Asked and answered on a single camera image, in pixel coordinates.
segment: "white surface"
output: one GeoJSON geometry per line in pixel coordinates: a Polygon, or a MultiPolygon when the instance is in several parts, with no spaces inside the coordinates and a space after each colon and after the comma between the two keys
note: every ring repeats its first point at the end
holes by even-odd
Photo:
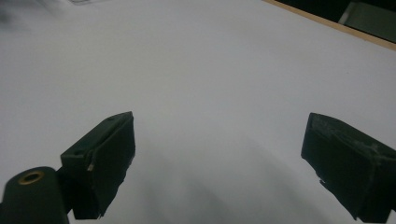
{"type": "Polygon", "coordinates": [[[300,157],[309,113],[396,148],[396,52],[262,1],[3,0],[0,17],[2,191],[134,112],[115,201],[71,223],[356,223],[300,157]]]}

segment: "white table surface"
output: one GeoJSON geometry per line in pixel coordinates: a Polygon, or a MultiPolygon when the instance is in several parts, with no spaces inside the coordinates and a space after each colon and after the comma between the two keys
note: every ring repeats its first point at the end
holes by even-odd
{"type": "Polygon", "coordinates": [[[116,199],[70,223],[361,223],[301,159],[305,125],[396,148],[395,86],[395,51],[259,0],[3,0],[0,190],[132,110],[116,199]]]}

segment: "black object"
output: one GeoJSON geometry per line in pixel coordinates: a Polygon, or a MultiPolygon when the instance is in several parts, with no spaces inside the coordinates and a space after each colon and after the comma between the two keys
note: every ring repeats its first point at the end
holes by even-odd
{"type": "Polygon", "coordinates": [[[385,223],[395,209],[396,152],[369,135],[311,113],[302,157],[355,219],[385,223]]]}
{"type": "Polygon", "coordinates": [[[396,43],[396,12],[363,2],[348,6],[345,26],[396,43]]]}
{"type": "Polygon", "coordinates": [[[329,21],[338,22],[350,0],[276,0],[329,21]]]}
{"type": "Polygon", "coordinates": [[[57,172],[37,167],[7,182],[1,224],[65,224],[105,214],[134,158],[132,112],[105,119],[61,155],[57,172]]]}

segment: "wooden edge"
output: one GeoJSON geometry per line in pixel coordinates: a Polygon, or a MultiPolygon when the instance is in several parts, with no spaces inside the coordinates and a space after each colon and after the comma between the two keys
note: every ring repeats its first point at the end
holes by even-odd
{"type": "Polygon", "coordinates": [[[396,44],[394,44],[392,42],[389,42],[387,40],[375,37],[373,35],[368,35],[368,34],[366,34],[364,32],[349,28],[349,27],[347,27],[345,25],[342,25],[342,24],[339,24],[337,22],[328,21],[328,20],[323,19],[323,18],[321,18],[319,16],[315,16],[313,14],[310,14],[310,13],[307,13],[305,11],[302,11],[302,10],[300,10],[298,8],[291,7],[291,6],[288,6],[286,4],[277,2],[276,0],[263,0],[263,1],[267,2],[267,3],[270,3],[272,5],[275,5],[277,7],[282,7],[282,8],[284,8],[284,9],[290,11],[290,12],[293,12],[293,13],[296,13],[296,14],[298,14],[300,16],[306,17],[309,20],[316,21],[316,22],[322,23],[324,25],[330,26],[333,29],[339,30],[341,32],[344,32],[344,33],[347,33],[347,34],[350,34],[350,35],[354,35],[354,36],[356,36],[358,38],[361,38],[363,40],[366,40],[366,41],[370,41],[370,42],[375,43],[375,44],[377,44],[379,46],[382,46],[384,48],[396,50],[396,44]]]}

